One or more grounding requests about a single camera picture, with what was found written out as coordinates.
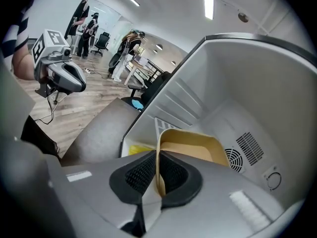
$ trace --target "black rubber opening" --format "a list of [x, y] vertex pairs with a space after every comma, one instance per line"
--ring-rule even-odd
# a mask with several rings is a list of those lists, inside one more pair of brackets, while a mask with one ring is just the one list
[[136, 237], [146, 233], [142, 209], [142, 196], [155, 175], [156, 152], [131, 162], [116, 171], [109, 179], [109, 185], [117, 197], [124, 203], [137, 205], [133, 222], [125, 224], [121, 229]]
[[159, 173], [166, 192], [162, 209], [188, 204], [203, 186], [203, 177], [195, 167], [164, 151], [159, 154]]
[[79, 72], [73, 66], [70, 66], [69, 64], [64, 64], [62, 67], [69, 74], [73, 75], [74, 77], [76, 77], [79, 80], [79, 82], [81, 83], [81, 86], [82, 86], [81, 92], [83, 92], [86, 89], [86, 83], [80, 77]]

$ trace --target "white desk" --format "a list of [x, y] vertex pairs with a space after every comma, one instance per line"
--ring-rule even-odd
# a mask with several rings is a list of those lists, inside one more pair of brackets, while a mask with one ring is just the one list
[[130, 66], [129, 66], [129, 63], [127, 64], [127, 69], [130, 70], [130, 73], [127, 77], [127, 79], [125, 80], [124, 82], [124, 85], [127, 85], [128, 84], [128, 81], [130, 80], [131, 76], [134, 75], [138, 80], [140, 80], [141, 82], [144, 80], [144, 78], [142, 78], [138, 73], [136, 73], [136, 69], [139, 69], [140, 71], [142, 71], [145, 75], [147, 73], [150, 72], [150, 70], [146, 67], [146, 66], [142, 66], [140, 64], [138, 64], [136, 61], [132, 60], [131, 63], [133, 64], [133, 67], [132, 69], [130, 70]]

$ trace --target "wooden floor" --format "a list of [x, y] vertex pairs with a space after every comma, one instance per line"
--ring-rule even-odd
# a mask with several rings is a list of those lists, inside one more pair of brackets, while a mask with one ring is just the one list
[[[88, 59], [79, 58], [76, 55], [73, 56], [73, 61], [79, 65], [82, 69], [88, 68], [100, 74], [86, 74], [87, 88], [81, 93], [72, 93], [62, 100], [54, 112], [54, 120], [45, 125], [42, 122], [38, 122], [41, 129], [55, 142], [57, 142], [60, 151], [59, 155], [63, 157], [65, 152], [71, 143], [75, 140], [78, 134], [86, 127], [86, 125], [111, 101], [115, 98], [128, 97], [131, 94], [131, 90], [123, 83], [127, 78], [129, 71], [123, 71], [120, 79], [122, 82], [114, 82], [108, 75], [108, 63], [111, 59], [111, 54], [108, 51], [104, 51], [104, 56], [89, 54]], [[48, 105], [47, 99], [44, 99], [40, 95], [34, 92], [39, 88], [37, 81], [24, 81], [19, 80], [24, 90], [33, 98], [36, 102], [35, 107], [31, 112], [33, 119], [39, 119], [44, 116], [50, 115], [51, 110]], [[140, 83], [131, 77], [129, 84], [140, 85]], [[58, 100], [61, 100], [66, 94], [61, 93]], [[45, 122], [51, 120], [51, 116], [43, 119]]]

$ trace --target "circular vent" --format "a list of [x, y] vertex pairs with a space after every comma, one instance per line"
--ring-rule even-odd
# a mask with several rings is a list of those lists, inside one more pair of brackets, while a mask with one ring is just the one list
[[241, 154], [234, 149], [226, 149], [225, 151], [226, 151], [228, 160], [230, 162], [230, 167], [233, 170], [240, 172], [243, 166], [243, 160], [242, 160]]

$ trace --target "woman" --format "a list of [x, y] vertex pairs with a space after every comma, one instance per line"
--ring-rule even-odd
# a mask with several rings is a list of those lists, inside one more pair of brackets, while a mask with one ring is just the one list
[[85, 28], [83, 35], [81, 36], [78, 43], [77, 56], [81, 57], [82, 50], [84, 48], [83, 57], [88, 56], [89, 52], [89, 39], [95, 36], [98, 30], [98, 16], [99, 13], [96, 12], [92, 15], [93, 19], [89, 22], [88, 26]]
[[120, 75], [126, 65], [133, 59], [134, 53], [137, 52], [141, 44], [141, 39], [143, 39], [144, 36], [144, 32], [135, 30], [123, 37], [122, 43], [118, 49], [118, 53], [122, 53], [122, 57], [111, 76], [115, 82], [121, 82]]

